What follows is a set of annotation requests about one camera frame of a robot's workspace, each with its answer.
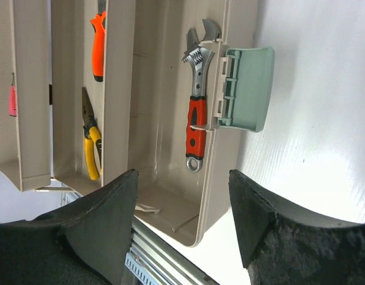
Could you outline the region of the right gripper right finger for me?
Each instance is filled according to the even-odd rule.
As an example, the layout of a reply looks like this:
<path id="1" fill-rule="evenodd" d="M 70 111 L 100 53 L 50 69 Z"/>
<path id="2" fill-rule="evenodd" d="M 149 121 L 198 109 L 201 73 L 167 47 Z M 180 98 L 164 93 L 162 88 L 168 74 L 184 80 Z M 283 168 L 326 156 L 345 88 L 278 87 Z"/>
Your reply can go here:
<path id="1" fill-rule="evenodd" d="M 311 211 L 235 169 L 228 187 L 252 284 L 365 284 L 365 223 Z"/>

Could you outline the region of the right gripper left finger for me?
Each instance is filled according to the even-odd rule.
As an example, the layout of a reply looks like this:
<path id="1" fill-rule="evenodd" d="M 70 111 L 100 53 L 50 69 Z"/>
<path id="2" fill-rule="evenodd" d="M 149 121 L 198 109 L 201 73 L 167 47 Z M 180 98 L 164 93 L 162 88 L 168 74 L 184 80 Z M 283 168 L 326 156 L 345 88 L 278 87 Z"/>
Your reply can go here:
<path id="1" fill-rule="evenodd" d="M 138 172 L 33 220 L 0 223 L 0 284 L 120 284 Z"/>

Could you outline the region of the translucent brown toolbox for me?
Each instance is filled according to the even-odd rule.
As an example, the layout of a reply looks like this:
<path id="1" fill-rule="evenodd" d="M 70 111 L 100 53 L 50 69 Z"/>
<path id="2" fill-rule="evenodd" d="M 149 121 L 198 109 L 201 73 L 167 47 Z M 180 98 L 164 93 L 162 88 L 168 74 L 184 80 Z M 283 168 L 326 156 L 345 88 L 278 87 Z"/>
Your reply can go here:
<path id="1" fill-rule="evenodd" d="M 235 168 L 241 131 L 220 127 L 220 61 L 229 48 L 253 46 L 257 1 L 138 1 L 135 9 L 135 57 L 132 67 L 128 166 L 139 171 L 138 202 L 156 209 L 136 215 L 187 247 L 229 207 L 228 171 Z M 205 31 L 203 19 L 221 30 L 206 84 L 207 123 L 202 169 L 186 167 L 186 127 L 192 89 L 192 69 L 182 62 L 186 34 Z"/>

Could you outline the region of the yellow handled pliers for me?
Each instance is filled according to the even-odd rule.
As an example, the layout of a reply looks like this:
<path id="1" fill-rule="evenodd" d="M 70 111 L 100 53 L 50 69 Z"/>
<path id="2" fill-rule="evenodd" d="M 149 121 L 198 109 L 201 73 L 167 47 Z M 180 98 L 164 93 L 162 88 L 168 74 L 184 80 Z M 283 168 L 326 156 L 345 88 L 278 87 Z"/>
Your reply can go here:
<path id="1" fill-rule="evenodd" d="M 102 137 L 86 87 L 82 87 L 82 119 L 84 129 L 84 156 L 89 178 L 96 181 L 102 171 Z"/>

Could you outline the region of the red handled adjustable wrench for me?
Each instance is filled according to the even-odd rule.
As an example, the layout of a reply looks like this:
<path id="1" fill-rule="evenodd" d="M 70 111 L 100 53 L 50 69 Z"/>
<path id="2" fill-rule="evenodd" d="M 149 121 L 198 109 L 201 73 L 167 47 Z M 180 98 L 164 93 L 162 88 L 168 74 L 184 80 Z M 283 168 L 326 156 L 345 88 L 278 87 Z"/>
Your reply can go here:
<path id="1" fill-rule="evenodd" d="M 201 170 L 206 143 L 206 131 L 198 129 L 207 124 L 206 81 L 208 68 L 214 52 L 203 47 L 205 42 L 216 42 L 221 32 L 218 25 L 207 18 L 202 20 L 205 36 L 198 39 L 195 28 L 186 34 L 186 51 L 182 62 L 192 68 L 192 91 L 189 98 L 188 122 L 186 127 L 186 168 L 191 173 Z"/>

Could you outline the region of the orange handled long-nose pliers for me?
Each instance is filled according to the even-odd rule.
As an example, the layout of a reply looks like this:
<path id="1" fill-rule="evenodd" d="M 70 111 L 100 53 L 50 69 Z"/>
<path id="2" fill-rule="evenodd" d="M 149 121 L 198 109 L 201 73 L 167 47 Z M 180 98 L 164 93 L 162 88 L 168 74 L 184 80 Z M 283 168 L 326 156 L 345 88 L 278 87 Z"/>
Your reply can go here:
<path id="1" fill-rule="evenodd" d="M 103 81 L 104 76 L 104 42 L 106 35 L 106 1 L 97 1 L 98 13 L 90 20 L 94 29 L 91 65 L 93 77 L 97 82 Z"/>

